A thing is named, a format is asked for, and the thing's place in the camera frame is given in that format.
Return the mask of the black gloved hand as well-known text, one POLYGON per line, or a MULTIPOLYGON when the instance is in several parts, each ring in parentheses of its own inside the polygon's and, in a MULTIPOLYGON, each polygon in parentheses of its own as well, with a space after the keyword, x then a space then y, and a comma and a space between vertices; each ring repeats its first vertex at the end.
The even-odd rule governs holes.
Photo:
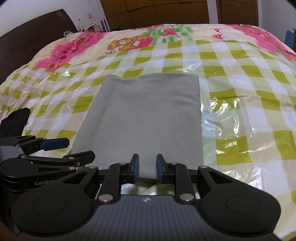
POLYGON ((1 121, 1 138, 21 136, 30 116, 29 108, 18 109, 1 121))

